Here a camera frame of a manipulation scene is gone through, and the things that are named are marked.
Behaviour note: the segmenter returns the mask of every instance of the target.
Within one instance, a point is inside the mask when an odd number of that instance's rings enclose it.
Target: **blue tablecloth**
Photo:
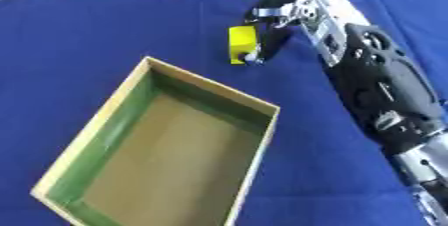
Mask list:
[[[228,64],[255,1],[0,0],[0,225],[67,225],[29,190],[145,53],[282,107],[238,225],[424,225],[302,33],[265,66]],[[351,1],[448,97],[447,0]]]

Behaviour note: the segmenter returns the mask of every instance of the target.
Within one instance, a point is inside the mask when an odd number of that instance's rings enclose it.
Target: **silver metal part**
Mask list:
[[[448,225],[448,218],[443,208],[431,194],[418,184],[409,188],[417,203],[418,209],[430,226]]]
[[[339,63],[346,49],[345,25],[370,23],[348,0],[296,0],[280,8],[257,8],[258,18],[278,17],[275,28],[284,28],[300,20],[311,43],[317,48],[329,67]]]
[[[432,137],[419,145],[394,156],[404,173],[415,182],[440,180],[448,187],[448,134]]]
[[[316,8],[318,15],[313,19],[317,22],[310,25],[309,14],[300,10],[302,27],[327,65],[333,67],[341,61],[345,53],[345,25],[353,23],[369,26],[370,23],[348,0],[312,0],[308,7]],[[336,45],[329,47],[328,39]]]
[[[375,120],[375,128],[378,131],[384,131],[389,129],[390,127],[400,123],[403,120],[403,117],[400,116],[396,111],[391,110],[384,114],[381,114]]]

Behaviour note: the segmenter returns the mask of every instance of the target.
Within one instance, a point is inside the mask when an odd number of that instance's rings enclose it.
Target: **open box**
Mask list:
[[[32,195],[73,225],[234,225],[279,111],[146,57]]]

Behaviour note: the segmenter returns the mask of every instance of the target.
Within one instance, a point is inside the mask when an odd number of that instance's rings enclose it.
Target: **yellow block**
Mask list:
[[[238,59],[242,53],[250,53],[257,46],[257,33],[254,26],[229,28],[229,56],[231,64],[244,64]]]

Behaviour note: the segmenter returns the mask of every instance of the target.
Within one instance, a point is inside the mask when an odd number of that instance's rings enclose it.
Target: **box edge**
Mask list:
[[[57,180],[64,174],[70,164],[79,156],[85,147],[90,143],[95,134],[107,122],[107,119],[123,103],[127,95],[132,91],[137,83],[150,70],[147,58],[143,58],[131,73],[121,82],[111,96],[97,110],[94,116],[78,132],[75,138],[69,143],[64,151],[54,160],[50,167],[45,171],[39,181],[33,186],[30,194],[37,200],[54,210],[61,217],[67,219],[68,213],[63,211],[46,197],[46,194]]]
[[[226,221],[223,224],[224,226],[234,226],[235,222],[238,219],[238,216],[244,205],[246,197],[249,194],[250,188],[255,180],[255,177],[257,175],[263,157],[274,135],[279,114],[280,114],[280,107],[277,106],[276,111],[272,116],[271,122],[269,123],[269,126],[267,127],[266,132],[263,136],[263,139],[260,142],[260,145],[258,146],[257,152],[255,153],[255,156],[252,159],[249,169],[247,170],[243,183],[241,184],[241,187],[238,190],[238,194],[235,198],[235,201],[232,207],[230,208]]]

